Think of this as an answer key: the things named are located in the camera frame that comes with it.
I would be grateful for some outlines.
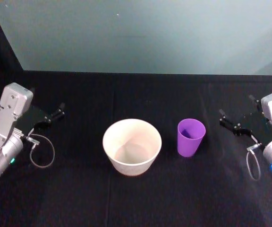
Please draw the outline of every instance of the black tablecloth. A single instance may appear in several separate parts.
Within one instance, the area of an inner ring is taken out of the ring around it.
[[[258,152],[262,177],[250,179],[246,147],[219,125],[254,110],[247,98],[272,92],[272,77],[129,75],[67,72],[0,74],[36,89],[47,112],[66,117],[46,131],[56,149],[51,168],[30,164],[30,147],[0,178],[0,226],[272,226],[272,171]],[[150,169],[126,177],[102,148],[105,130],[125,118],[150,122],[162,149]],[[192,158],[177,153],[177,124],[202,121],[207,134]]]

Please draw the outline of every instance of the white cable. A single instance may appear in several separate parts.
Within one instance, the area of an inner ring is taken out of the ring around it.
[[[33,161],[33,159],[32,159],[32,154],[33,154],[34,148],[31,149],[31,151],[30,151],[30,161],[32,162],[33,165],[35,165],[38,168],[42,168],[42,169],[48,168],[49,166],[52,165],[52,163],[54,162],[54,159],[55,159],[55,149],[54,149],[54,146],[53,146],[52,142],[47,137],[39,135],[39,134],[30,134],[30,135],[31,136],[38,136],[38,137],[44,138],[44,139],[46,139],[50,143],[50,145],[52,147],[52,150],[53,150],[53,158],[52,158],[52,161],[49,164],[45,165],[45,166],[40,166],[40,165],[36,164]]]
[[[255,162],[257,163],[258,173],[259,173],[258,178],[254,178],[253,175],[252,175],[252,172],[251,172],[251,170],[250,170],[249,162],[248,162],[248,155],[249,155],[249,153],[251,153],[251,154],[254,156]],[[251,177],[254,181],[260,180],[260,178],[261,178],[261,169],[260,169],[260,165],[259,165],[258,159],[257,159],[257,157],[255,156],[255,153],[253,152],[253,150],[250,150],[250,151],[246,154],[246,164],[247,164],[247,168],[248,168],[248,172],[249,172],[250,177]]]

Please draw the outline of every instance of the plastic cup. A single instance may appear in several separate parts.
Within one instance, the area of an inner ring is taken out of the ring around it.
[[[160,152],[162,140],[159,132],[148,122],[125,119],[106,130],[102,145],[118,172],[136,176],[151,166]]]
[[[197,151],[204,135],[205,126],[196,119],[184,119],[178,124],[178,153],[183,157],[191,157]]]

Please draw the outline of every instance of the cup rim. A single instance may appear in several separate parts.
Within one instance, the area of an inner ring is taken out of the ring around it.
[[[181,134],[181,132],[180,132],[180,130],[179,130],[179,126],[180,126],[180,124],[181,124],[182,122],[187,121],[187,120],[196,121],[196,122],[200,123],[200,124],[203,126],[203,128],[204,128],[204,133],[202,134],[201,137],[196,138],[196,139],[192,139],[192,138],[188,138],[188,137],[186,137],[186,136],[184,136],[184,135]],[[179,135],[181,135],[181,136],[183,136],[184,138],[187,138],[187,139],[189,139],[189,140],[200,140],[200,139],[202,139],[202,138],[205,136],[205,134],[206,134],[205,125],[204,125],[201,121],[199,121],[199,120],[197,120],[197,119],[194,119],[194,118],[186,118],[186,119],[181,120],[181,121],[178,123],[177,131],[178,131]]]
[[[146,161],[144,161],[144,162],[133,163],[133,164],[120,162],[120,161],[118,161],[118,160],[116,160],[116,159],[110,157],[110,156],[108,155],[108,153],[106,152],[106,149],[105,149],[105,146],[104,146],[104,139],[105,139],[105,136],[106,136],[107,131],[108,131],[113,125],[115,125],[115,124],[117,124],[117,123],[119,123],[119,122],[122,122],[122,121],[129,121],[129,120],[133,120],[133,121],[134,121],[134,120],[142,121],[142,122],[144,122],[144,123],[146,123],[146,124],[149,124],[149,126],[151,126],[151,127],[157,132],[158,140],[159,140],[159,142],[160,142],[159,147],[158,147],[158,151],[157,151],[150,159],[148,159],[148,160],[146,160]],[[158,130],[157,130],[152,124],[150,124],[149,122],[146,122],[146,121],[144,121],[144,120],[140,120],[140,119],[137,119],[137,118],[126,118],[126,119],[122,119],[122,120],[119,120],[119,121],[114,122],[112,125],[110,125],[110,126],[107,128],[107,130],[105,131],[105,133],[104,133],[104,135],[103,135],[103,138],[102,138],[102,146],[103,146],[103,150],[104,150],[105,154],[106,154],[106,155],[108,156],[108,158],[111,159],[112,161],[117,162],[118,164],[121,164],[121,165],[124,165],[124,166],[141,166],[141,165],[144,165],[144,164],[146,164],[146,163],[149,163],[149,162],[153,161],[153,160],[157,157],[157,155],[160,153],[160,150],[161,150],[161,147],[162,147],[162,139],[161,139],[161,135],[160,135],[160,133],[158,132]]]

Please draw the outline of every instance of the gray wall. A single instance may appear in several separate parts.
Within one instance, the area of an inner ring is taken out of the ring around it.
[[[0,0],[25,70],[272,75],[272,0]]]

